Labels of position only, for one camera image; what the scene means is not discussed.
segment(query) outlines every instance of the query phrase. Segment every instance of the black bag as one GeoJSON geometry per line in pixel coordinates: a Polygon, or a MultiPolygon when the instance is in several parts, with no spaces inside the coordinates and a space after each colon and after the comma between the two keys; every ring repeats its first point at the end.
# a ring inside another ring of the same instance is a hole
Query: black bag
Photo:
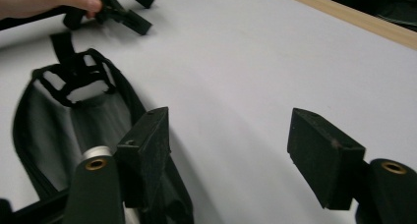
{"type": "MultiPolygon", "coordinates": [[[[52,35],[52,42],[60,64],[32,72],[13,127],[16,151],[40,200],[70,187],[88,149],[108,145],[115,152],[146,113],[108,59],[94,49],[75,53],[68,32],[52,35]]],[[[190,197],[170,156],[156,196],[149,210],[139,210],[141,223],[193,223],[190,197]]]]}

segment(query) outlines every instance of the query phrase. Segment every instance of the white table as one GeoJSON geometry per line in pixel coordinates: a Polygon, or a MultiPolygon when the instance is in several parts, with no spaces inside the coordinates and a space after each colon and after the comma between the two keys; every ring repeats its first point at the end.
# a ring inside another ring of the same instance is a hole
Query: white table
{"type": "MultiPolygon", "coordinates": [[[[170,108],[171,147],[196,223],[354,223],[322,210],[286,152],[293,107],[321,114],[367,147],[417,169],[417,51],[294,0],[156,0],[146,36],[115,24],[74,31],[122,70],[147,109],[170,108]]],[[[62,17],[0,32],[0,196],[37,196],[12,120],[34,68],[56,63],[62,17]]]]}

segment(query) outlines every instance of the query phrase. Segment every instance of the human hand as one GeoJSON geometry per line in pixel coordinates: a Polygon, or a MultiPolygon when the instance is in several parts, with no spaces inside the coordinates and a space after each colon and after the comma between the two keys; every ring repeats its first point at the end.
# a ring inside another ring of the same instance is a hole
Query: human hand
{"type": "Polygon", "coordinates": [[[100,0],[0,0],[0,20],[28,18],[61,5],[86,10],[88,18],[93,17],[102,7],[100,0]]]}

